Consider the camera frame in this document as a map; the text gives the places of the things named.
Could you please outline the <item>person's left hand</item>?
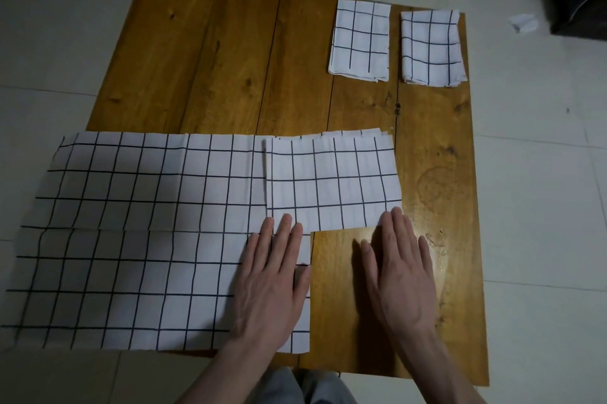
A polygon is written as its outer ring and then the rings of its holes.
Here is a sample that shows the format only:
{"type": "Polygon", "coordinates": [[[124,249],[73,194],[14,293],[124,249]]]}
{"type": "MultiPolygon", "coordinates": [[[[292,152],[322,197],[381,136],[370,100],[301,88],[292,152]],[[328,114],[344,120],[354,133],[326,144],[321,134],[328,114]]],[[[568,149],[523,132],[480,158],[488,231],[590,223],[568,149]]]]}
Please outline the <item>person's left hand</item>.
{"type": "Polygon", "coordinates": [[[299,258],[303,227],[291,225],[290,264],[281,271],[269,270],[271,238],[276,234],[274,219],[266,217],[258,232],[254,269],[242,278],[242,265],[234,287],[234,323],[229,339],[261,340],[277,346],[287,342],[303,312],[294,303],[294,272],[299,258]]]}

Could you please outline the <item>person's right hand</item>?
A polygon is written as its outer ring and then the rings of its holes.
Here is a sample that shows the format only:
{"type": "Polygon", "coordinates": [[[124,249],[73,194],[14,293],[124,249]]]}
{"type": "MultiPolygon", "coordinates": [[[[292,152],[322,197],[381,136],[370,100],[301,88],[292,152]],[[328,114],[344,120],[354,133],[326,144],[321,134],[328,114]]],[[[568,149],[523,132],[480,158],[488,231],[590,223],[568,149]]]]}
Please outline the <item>person's right hand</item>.
{"type": "Polygon", "coordinates": [[[414,233],[414,264],[409,268],[399,257],[390,212],[380,218],[379,290],[368,294],[376,318],[396,349],[398,339],[419,331],[436,332],[438,309],[436,284],[427,281],[418,267],[419,237],[414,233]]]}

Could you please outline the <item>large white checked cloth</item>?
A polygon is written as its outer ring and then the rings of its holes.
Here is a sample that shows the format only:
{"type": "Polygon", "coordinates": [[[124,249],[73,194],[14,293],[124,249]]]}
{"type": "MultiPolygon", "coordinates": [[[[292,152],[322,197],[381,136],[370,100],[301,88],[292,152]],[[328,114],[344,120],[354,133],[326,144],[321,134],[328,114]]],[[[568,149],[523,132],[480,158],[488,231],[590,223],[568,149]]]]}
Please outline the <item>large white checked cloth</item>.
{"type": "Polygon", "coordinates": [[[0,339],[32,349],[204,351],[266,217],[311,234],[402,205],[380,129],[297,137],[79,132],[64,138],[15,242],[0,339]]]}

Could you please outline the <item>person's left forearm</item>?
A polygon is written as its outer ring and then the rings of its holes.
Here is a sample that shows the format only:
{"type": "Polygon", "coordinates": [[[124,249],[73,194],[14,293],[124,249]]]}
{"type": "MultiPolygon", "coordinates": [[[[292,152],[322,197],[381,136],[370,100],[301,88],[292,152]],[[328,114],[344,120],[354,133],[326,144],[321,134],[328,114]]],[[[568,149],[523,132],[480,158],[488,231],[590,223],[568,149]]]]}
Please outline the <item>person's left forearm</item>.
{"type": "Polygon", "coordinates": [[[276,353],[272,343],[229,339],[174,404],[244,404],[276,353]]]}

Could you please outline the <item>person's right forearm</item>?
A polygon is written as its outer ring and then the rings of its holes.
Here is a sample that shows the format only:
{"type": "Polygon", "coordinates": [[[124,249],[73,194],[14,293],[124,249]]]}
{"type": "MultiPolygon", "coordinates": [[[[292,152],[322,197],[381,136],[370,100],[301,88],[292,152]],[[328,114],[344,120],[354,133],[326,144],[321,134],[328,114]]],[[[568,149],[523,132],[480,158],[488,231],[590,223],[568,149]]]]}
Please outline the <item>person's right forearm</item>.
{"type": "Polygon", "coordinates": [[[427,404],[487,404],[436,332],[398,339],[396,350],[427,404]]]}

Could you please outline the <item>person's grey trousers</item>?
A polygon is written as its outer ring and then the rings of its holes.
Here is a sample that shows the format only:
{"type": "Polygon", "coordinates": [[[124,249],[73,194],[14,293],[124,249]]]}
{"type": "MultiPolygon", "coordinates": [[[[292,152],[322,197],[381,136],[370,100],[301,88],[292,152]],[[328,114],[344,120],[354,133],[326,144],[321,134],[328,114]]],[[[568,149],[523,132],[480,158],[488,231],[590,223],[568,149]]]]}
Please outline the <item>person's grey trousers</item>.
{"type": "Polygon", "coordinates": [[[325,370],[269,369],[249,404],[358,404],[338,373],[325,370]]]}

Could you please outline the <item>folded white checked cloth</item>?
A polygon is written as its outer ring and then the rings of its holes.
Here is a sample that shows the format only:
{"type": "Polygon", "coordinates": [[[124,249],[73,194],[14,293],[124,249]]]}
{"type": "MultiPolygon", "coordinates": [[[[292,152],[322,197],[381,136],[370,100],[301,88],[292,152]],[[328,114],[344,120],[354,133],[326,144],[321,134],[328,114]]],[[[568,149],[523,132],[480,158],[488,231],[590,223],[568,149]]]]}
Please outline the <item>folded white checked cloth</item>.
{"type": "Polygon", "coordinates": [[[339,0],[328,72],[370,82],[389,81],[391,5],[339,0]]]}
{"type": "Polygon", "coordinates": [[[455,88],[467,81],[459,10],[403,11],[401,69],[408,84],[455,88]]]}

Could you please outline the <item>white paper scrap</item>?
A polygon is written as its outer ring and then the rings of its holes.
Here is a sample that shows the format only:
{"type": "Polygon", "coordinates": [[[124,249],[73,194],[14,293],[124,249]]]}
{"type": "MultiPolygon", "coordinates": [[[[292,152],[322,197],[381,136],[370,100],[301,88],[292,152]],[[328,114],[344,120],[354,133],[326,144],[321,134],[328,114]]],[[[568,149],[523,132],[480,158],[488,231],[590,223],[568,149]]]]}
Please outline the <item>white paper scrap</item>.
{"type": "Polygon", "coordinates": [[[539,27],[539,22],[534,14],[518,14],[507,19],[516,34],[528,34],[539,27]]]}

